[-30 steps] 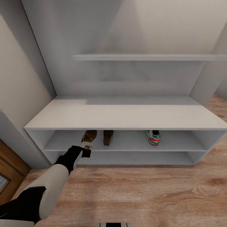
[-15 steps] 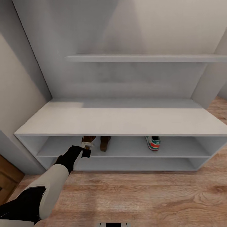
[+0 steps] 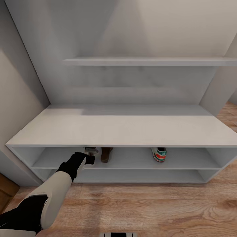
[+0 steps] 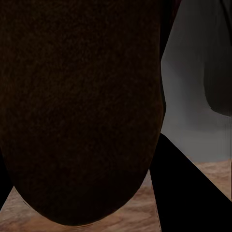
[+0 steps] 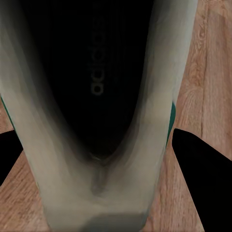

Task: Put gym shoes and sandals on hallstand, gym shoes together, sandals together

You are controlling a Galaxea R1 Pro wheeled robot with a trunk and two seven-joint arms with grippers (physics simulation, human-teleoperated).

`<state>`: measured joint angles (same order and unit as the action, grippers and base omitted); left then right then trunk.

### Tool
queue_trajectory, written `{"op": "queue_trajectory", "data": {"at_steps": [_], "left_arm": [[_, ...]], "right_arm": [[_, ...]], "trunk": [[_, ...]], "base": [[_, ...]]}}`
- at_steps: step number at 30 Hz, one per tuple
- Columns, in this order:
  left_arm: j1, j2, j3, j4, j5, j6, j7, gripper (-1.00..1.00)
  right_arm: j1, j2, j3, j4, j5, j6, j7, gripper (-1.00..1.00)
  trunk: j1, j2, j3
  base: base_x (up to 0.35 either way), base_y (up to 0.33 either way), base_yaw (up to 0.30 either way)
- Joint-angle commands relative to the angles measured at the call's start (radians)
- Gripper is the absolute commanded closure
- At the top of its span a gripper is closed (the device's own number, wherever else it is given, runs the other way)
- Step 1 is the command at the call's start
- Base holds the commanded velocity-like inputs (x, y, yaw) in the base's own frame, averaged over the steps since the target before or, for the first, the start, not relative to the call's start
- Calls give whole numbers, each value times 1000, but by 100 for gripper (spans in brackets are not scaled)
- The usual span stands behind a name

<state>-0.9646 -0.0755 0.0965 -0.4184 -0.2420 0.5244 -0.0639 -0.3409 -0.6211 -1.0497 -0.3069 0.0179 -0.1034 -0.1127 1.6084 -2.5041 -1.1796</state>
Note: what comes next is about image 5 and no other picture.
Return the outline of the gym shoe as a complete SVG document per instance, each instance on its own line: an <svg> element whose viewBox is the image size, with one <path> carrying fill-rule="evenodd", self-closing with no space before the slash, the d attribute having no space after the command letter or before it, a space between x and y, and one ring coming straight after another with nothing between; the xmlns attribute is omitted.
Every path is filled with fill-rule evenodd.
<svg viewBox="0 0 232 232"><path fill-rule="evenodd" d="M140 232L198 0L0 0L0 99L53 232Z"/></svg>

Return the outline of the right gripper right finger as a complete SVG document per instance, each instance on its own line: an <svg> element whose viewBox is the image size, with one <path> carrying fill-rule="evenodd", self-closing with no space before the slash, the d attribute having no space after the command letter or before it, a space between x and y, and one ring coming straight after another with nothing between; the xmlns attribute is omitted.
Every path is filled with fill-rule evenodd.
<svg viewBox="0 0 232 232"><path fill-rule="evenodd" d="M205 232L232 232L232 161L185 130L172 147Z"/></svg>

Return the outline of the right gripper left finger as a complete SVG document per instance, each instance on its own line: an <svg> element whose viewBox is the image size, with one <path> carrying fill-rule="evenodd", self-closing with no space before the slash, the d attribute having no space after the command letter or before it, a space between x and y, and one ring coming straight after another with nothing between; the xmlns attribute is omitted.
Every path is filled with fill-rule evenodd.
<svg viewBox="0 0 232 232"><path fill-rule="evenodd" d="M23 150L14 130L0 134L0 186Z"/></svg>

